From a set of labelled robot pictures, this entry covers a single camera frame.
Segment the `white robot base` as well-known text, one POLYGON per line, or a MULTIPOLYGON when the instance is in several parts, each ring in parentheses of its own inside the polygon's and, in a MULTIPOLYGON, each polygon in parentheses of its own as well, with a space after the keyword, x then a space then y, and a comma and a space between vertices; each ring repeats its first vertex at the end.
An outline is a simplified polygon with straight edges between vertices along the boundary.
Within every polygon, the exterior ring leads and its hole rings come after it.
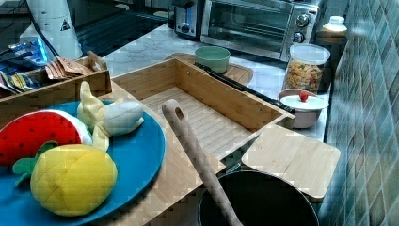
POLYGON ((30 26, 21 39, 40 37, 51 57, 77 59, 83 55, 72 25, 67 0, 25 0, 30 26))

